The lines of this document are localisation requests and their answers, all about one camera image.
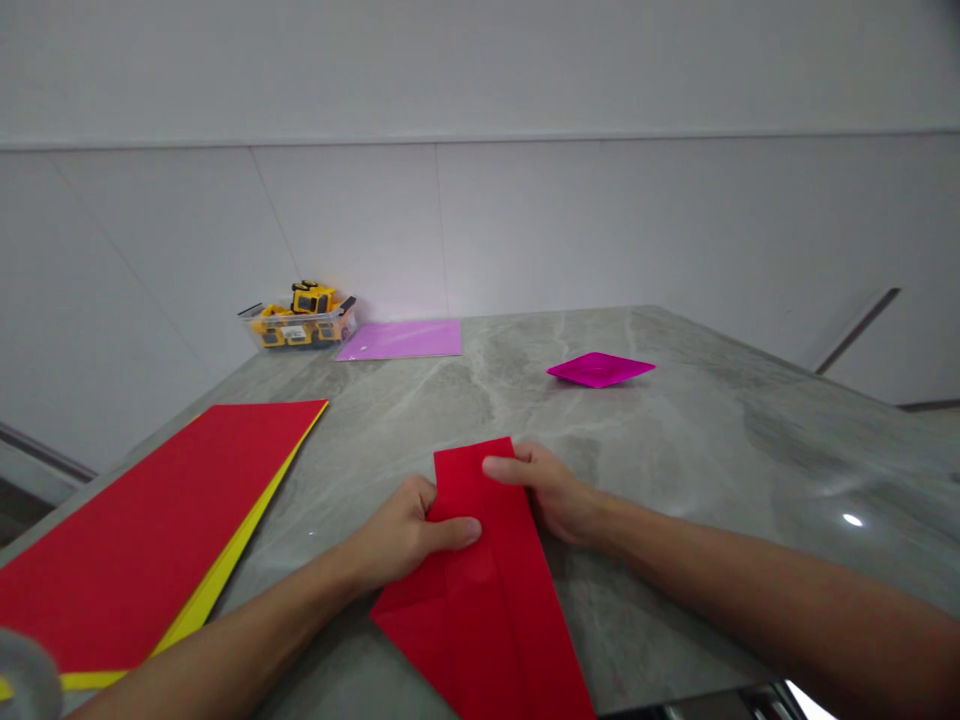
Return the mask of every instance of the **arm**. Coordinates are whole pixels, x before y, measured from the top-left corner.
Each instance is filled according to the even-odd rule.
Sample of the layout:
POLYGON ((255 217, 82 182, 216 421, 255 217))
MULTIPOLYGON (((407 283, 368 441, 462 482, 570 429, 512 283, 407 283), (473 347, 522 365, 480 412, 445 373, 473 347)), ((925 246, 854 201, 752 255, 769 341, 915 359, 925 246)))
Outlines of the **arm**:
POLYGON ((622 558, 646 581, 753 648, 849 718, 953 717, 960 624, 846 568, 696 525, 602 493, 540 445, 487 458, 490 477, 532 489, 548 529, 622 558))
POLYGON ((424 477, 409 478, 342 545, 151 658, 70 718, 245 717, 344 605, 409 574, 428 554, 480 537, 473 518, 425 522, 436 496, 424 477))

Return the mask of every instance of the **white wall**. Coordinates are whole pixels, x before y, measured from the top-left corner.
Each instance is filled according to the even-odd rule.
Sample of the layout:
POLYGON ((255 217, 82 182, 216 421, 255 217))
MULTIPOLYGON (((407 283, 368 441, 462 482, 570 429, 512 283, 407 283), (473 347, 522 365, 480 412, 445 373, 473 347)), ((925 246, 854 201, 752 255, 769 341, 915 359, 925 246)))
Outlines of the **white wall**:
POLYGON ((0 420, 103 470, 301 275, 367 318, 657 303, 894 403, 960 396, 960 136, 0 154, 0 420))
POLYGON ((956 128, 951 0, 5 0, 0 146, 956 128))

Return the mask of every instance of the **red paper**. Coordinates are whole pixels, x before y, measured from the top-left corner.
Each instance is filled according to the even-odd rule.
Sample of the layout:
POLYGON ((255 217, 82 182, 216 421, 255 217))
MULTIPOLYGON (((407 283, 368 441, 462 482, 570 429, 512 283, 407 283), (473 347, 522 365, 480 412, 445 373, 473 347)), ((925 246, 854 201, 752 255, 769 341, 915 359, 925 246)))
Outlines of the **red paper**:
POLYGON ((434 455, 429 520, 478 518, 483 535, 388 585, 374 622, 464 720, 593 718, 590 696, 523 488, 481 469, 510 438, 434 455))
POLYGON ((0 570, 0 625, 61 673, 139 665, 326 402, 210 408, 0 570))

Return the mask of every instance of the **hand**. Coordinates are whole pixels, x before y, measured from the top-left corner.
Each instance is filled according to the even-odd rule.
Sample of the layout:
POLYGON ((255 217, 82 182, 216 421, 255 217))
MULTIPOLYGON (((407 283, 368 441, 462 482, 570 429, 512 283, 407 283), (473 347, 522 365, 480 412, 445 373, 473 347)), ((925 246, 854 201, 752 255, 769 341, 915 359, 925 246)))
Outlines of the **hand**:
POLYGON ((586 485, 566 465, 538 443, 520 443, 516 460, 487 457, 483 472, 507 485, 533 490, 538 515, 547 529, 571 545, 596 541, 604 493, 586 485))
POLYGON ((426 521, 437 499, 437 486, 423 475, 411 475, 369 520, 338 548, 360 595, 406 577, 430 553, 459 550, 477 541, 476 518, 439 523, 426 521))

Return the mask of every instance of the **yellow paper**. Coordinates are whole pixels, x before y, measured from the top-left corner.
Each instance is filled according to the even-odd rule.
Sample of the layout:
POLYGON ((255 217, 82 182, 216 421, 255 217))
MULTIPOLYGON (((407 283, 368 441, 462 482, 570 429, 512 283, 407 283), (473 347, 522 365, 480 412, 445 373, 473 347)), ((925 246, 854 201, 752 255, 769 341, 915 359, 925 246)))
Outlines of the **yellow paper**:
MULTIPOLYGON (((266 512, 267 506, 270 504, 270 500, 273 499, 277 488, 280 487, 280 483, 283 482, 283 478, 287 474, 287 470, 290 469, 290 465, 293 463, 297 451, 300 450, 303 441, 307 439, 307 435, 310 434, 313 426, 317 424, 317 420, 320 419, 320 416, 323 415, 323 411, 327 409, 327 405, 329 404, 328 402, 323 406, 309 427, 307 427, 306 432, 303 433, 303 437, 300 438, 294 446, 293 451, 287 456, 283 465, 277 470, 276 475, 273 476, 266 490, 263 491, 263 494, 250 509, 247 517, 244 518, 240 527, 237 528, 233 537, 230 538, 230 542, 224 547, 223 552, 220 553, 220 556, 214 561, 213 565, 210 566, 207 574, 204 575, 203 580, 200 581, 193 595, 190 596, 190 599, 187 600, 183 609, 167 629, 167 632, 164 633, 157 647, 150 653, 151 657, 163 652, 175 642, 183 640, 187 635, 203 627, 207 618, 210 616, 210 611, 213 610, 213 606, 217 602, 217 598, 220 597, 220 593, 223 592, 223 588, 230 579, 230 574, 240 561, 240 556, 243 555, 247 543, 250 542, 253 531, 256 530, 257 525, 260 524, 260 520, 266 512)), ((112 685, 126 675, 127 672, 127 670, 111 670, 105 672, 63 673, 60 676, 60 684, 65 691, 100 690, 108 685, 112 685)), ((8 700, 11 697, 13 697, 13 693, 10 686, 4 682, 3 678, 0 678, 0 701, 8 700)))

